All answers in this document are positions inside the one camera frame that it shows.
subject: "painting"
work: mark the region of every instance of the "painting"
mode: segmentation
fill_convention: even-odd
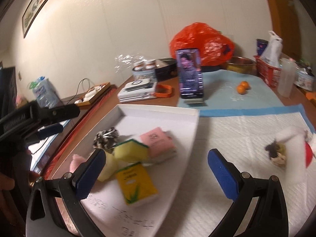
[[[30,29],[30,26],[32,25],[35,17],[47,1],[48,0],[31,0],[31,2],[29,3],[28,7],[26,8],[22,16],[22,28],[24,38],[26,37],[26,34]]]

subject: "plastic basket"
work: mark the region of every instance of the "plastic basket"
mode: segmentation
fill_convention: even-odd
[[[281,69],[268,65],[260,59],[259,56],[255,56],[256,67],[263,81],[269,87],[277,87],[281,75]]]

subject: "white tray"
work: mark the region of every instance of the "white tray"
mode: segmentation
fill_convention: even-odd
[[[60,178],[69,171],[73,154],[87,157],[93,151],[92,142],[98,131],[115,127],[120,141],[135,138],[156,127],[161,127],[174,141],[177,156],[159,165],[147,167],[159,198],[137,208],[125,204],[117,181],[96,182],[88,198],[81,203],[95,224],[107,237],[151,237],[156,234],[177,193],[179,184],[191,155],[198,125],[198,110],[120,104],[111,110],[61,164],[53,178]]]

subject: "purple cup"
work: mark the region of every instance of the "purple cup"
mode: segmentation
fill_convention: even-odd
[[[264,50],[267,48],[268,41],[264,39],[257,39],[257,54],[261,56]]]

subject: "yellow packet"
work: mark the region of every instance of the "yellow packet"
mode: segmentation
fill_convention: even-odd
[[[158,196],[158,191],[141,162],[118,170],[116,179],[127,205],[141,205]]]

